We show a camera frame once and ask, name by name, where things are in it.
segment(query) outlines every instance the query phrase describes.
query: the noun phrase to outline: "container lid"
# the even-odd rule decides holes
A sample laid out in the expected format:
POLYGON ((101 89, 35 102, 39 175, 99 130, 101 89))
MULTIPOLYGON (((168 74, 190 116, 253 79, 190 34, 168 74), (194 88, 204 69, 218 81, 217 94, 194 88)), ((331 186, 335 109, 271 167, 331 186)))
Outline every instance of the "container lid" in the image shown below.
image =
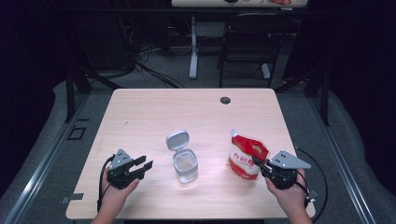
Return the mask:
POLYGON ((166 137, 166 145, 168 145, 168 148, 172 151, 182 149, 189 141, 190 137, 186 130, 176 131, 166 137))

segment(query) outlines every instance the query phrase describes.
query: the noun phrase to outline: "table leg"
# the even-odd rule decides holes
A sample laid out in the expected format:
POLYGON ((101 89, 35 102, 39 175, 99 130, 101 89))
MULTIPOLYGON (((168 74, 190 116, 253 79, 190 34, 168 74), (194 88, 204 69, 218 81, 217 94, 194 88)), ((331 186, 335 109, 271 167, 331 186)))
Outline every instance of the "table leg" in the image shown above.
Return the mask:
POLYGON ((195 17, 191 18, 191 64, 190 79, 197 78, 198 53, 197 53, 197 34, 195 32, 195 17))

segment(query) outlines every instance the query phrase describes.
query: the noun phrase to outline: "white stand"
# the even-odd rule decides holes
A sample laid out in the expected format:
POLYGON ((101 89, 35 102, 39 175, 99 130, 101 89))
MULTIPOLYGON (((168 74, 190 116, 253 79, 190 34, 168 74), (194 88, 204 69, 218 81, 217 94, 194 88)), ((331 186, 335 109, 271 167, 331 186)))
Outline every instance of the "white stand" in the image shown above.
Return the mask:
POLYGON ((267 63, 264 63, 263 65, 262 65, 262 77, 264 78, 264 79, 267 79, 267 78, 270 78, 270 70, 268 69, 268 64, 267 63))
POLYGON ((190 79, 197 78, 198 53, 197 53, 197 34, 195 32, 195 17, 191 18, 191 64, 190 79))

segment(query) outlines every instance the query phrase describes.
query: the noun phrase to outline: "human hand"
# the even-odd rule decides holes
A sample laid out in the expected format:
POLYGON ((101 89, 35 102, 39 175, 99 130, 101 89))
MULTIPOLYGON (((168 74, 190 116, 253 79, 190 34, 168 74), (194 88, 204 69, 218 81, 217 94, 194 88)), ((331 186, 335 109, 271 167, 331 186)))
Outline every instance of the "human hand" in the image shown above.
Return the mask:
POLYGON ((136 189, 139 179, 135 179, 125 189, 116 189, 107 181, 108 167, 105 169, 102 180, 102 206, 92 223, 112 223, 125 204, 126 198, 136 189))
MULTIPOLYGON (((297 175, 297 182, 305 187, 303 180, 305 171, 303 169, 298 169, 297 171, 302 175, 297 175)), ((289 189, 277 189, 274 183, 267 177, 265 177, 265 182, 267 183, 268 190, 275 195, 277 202, 291 223, 312 223, 305 211, 305 192, 303 189, 296 184, 289 189)))

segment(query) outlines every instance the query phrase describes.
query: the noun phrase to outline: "wooden table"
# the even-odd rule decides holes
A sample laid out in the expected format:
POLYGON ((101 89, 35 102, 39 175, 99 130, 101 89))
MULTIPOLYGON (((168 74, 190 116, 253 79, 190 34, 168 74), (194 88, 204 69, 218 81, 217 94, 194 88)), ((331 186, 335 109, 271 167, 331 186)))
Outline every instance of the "wooden table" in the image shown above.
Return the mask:
MULTIPOLYGON (((127 199, 118 218, 210 219, 285 217, 264 178, 246 181, 228 163, 230 130, 264 142, 273 157, 281 149, 295 155, 276 95, 270 89, 116 90, 109 102, 75 193, 70 219, 94 218, 99 175, 120 148, 133 158, 154 160, 151 170, 127 199), (229 97, 227 105, 221 97, 229 97), (198 159, 198 178, 181 184, 166 136, 185 129, 186 148, 198 159)), ((309 216, 315 208, 308 205, 309 216)))

